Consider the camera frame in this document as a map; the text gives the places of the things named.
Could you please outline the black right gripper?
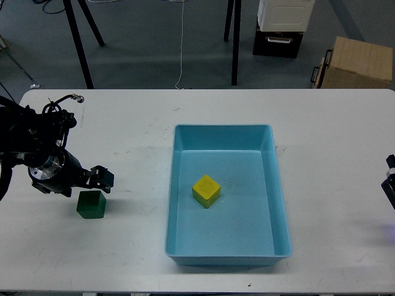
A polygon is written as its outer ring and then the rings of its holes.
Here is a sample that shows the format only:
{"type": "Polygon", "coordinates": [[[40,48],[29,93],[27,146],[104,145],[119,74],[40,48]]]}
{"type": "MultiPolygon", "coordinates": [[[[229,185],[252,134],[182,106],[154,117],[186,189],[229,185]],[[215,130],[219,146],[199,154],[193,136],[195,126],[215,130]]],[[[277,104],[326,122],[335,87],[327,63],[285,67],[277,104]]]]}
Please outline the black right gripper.
{"type": "Polygon", "coordinates": [[[394,177],[390,177],[395,174],[395,156],[389,155],[386,158],[386,163],[388,166],[387,178],[382,182],[381,187],[392,207],[395,208],[394,177]]]}

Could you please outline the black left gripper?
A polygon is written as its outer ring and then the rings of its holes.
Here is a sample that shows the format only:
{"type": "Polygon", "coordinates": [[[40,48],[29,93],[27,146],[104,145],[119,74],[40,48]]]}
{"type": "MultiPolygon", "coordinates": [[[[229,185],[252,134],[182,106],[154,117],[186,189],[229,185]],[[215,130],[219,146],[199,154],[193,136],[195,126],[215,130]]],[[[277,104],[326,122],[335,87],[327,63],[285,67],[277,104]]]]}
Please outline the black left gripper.
{"type": "Polygon", "coordinates": [[[103,166],[94,166],[90,171],[81,167],[70,152],[61,150],[50,156],[41,166],[28,167],[32,186],[43,194],[62,194],[71,197],[73,187],[100,189],[110,194],[114,186],[114,174],[103,166]]]}

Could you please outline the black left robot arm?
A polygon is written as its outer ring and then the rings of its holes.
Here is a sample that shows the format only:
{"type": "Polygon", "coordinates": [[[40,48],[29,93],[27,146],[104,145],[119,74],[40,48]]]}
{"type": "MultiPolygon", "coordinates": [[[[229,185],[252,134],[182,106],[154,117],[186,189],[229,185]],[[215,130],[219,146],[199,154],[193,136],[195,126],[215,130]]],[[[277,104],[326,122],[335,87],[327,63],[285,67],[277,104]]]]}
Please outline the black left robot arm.
{"type": "Polygon", "coordinates": [[[83,96],[68,94],[49,101],[41,113],[1,98],[1,196],[9,189],[12,169],[25,165],[33,187],[44,194],[70,197],[73,187],[110,193],[114,175],[103,166],[84,169],[66,150],[70,129],[77,124],[73,113],[60,107],[66,99],[83,103],[83,96]]]}

